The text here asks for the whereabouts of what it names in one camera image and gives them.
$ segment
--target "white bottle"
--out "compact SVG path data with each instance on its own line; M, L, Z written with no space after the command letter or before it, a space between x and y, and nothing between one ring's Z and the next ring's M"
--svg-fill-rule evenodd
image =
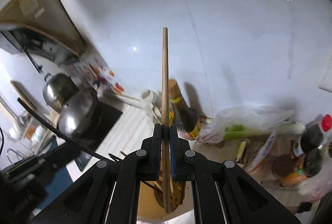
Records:
M38 126L31 137L32 143L33 144L40 143L44 134L45 134L45 129L42 126Z

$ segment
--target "silver screw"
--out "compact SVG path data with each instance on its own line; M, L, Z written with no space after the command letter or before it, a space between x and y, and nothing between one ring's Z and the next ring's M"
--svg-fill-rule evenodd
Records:
M188 150L185 152L185 155L187 157L193 157L195 155L195 152L193 150Z
M105 168L107 166L107 162L105 160L99 160L97 162L97 167L98 168Z
M226 160L224 165L227 167L227 168L233 168L235 166L235 163L232 161L232 160Z
M138 150L138 151L136 151L136 155L138 155L139 157L142 157L142 156L146 155L146 151L143 149Z

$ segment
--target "sauce bottle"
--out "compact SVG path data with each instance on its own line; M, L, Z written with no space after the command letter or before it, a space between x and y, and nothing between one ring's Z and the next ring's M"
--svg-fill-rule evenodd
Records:
M280 180L283 186L298 184L317 175L323 164L323 154L318 148L312 149L306 156L295 161L294 171Z
M194 140L200 131L199 115L186 104L176 80L170 79L168 86L170 103L175 113L173 124L176 125L178 134L182 138Z
M294 158L300 158L302 155L308 154L314 148L320 147L324 139L324 134L329 131L331 127L332 118L327 114L321 122L314 123L306 128L291 147L291 155Z

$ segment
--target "white plastic packet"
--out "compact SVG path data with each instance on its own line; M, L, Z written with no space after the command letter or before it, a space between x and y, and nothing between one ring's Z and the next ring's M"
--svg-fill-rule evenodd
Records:
M294 115L294 110L271 106L228 108L217 113L210 124L204 125L196 140L200 143L220 143L224 138L225 129L232 125L243 125L251 132L263 134L267 130L273 131L273 128L280 124L291 123Z

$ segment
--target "red cap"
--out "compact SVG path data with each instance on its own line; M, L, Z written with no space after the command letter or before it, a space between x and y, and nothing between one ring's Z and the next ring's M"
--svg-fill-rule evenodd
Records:
M331 127L332 127L332 117L331 115L327 114L322 119L322 130L324 132L327 132L331 129Z

